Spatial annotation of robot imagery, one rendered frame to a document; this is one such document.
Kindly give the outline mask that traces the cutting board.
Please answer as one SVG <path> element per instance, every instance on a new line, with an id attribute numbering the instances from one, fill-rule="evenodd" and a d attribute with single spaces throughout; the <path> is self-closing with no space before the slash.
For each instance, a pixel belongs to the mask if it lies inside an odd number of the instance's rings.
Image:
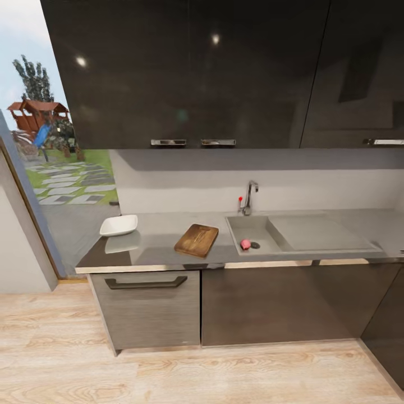
<path id="1" fill-rule="evenodd" d="M 175 244 L 175 250 L 205 258 L 218 233 L 219 228 L 193 224 Z"/>

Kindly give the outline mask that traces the vidalia onion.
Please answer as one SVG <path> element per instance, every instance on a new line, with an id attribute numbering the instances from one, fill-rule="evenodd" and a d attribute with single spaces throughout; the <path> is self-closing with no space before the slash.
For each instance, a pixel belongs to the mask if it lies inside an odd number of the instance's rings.
<path id="1" fill-rule="evenodd" d="M 251 247 L 251 242 L 248 239 L 245 239 L 241 242 L 241 246 L 243 249 L 249 249 Z"/>

